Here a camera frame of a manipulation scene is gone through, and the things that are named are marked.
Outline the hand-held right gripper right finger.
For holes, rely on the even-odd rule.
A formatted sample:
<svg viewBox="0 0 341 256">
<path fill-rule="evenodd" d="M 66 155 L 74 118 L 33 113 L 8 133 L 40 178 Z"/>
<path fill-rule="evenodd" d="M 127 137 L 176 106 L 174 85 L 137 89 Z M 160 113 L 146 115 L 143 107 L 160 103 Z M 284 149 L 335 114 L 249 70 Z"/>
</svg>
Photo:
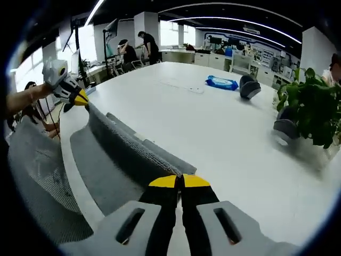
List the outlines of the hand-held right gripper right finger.
<svg viewBox="0 0 341 256">
<path fill-rule="evenodd" d="M 182 221 L 191 255 L 295 255 L 298 246 L 275 242 L 259 223 L 229 201 L 220 201 L 209 182 L 182 176 Z"/>
</svg>

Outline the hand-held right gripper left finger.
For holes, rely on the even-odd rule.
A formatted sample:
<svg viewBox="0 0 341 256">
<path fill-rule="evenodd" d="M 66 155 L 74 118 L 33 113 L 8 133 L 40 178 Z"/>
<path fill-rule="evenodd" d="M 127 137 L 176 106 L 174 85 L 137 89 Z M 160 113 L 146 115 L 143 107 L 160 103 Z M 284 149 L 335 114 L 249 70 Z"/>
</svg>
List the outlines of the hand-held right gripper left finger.
<svg viewBox="0 0 341 256">
<path fill-rule="evenodd" d="M 64 243 L 64 255 L 166 255 L 178 202 L 176 175 L 158 178 L 138 201 L 106 216 L 92 236 Z"/>
</svg>

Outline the person's left hand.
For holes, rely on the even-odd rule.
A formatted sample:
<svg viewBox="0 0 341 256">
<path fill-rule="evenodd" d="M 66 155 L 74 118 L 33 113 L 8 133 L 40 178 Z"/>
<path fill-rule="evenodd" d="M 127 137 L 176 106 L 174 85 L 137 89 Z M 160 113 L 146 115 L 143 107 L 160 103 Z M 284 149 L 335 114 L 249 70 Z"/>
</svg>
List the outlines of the person's left hand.
<svg viewBox="0 0 341 256">
<path fill-rule="evenodd" d="M 51 88 L 49 83 L 33 86 L 30 90 L 32 101 L 44 99 L 47 96 L 53 94 L 53 89 Z"/>
</svg>

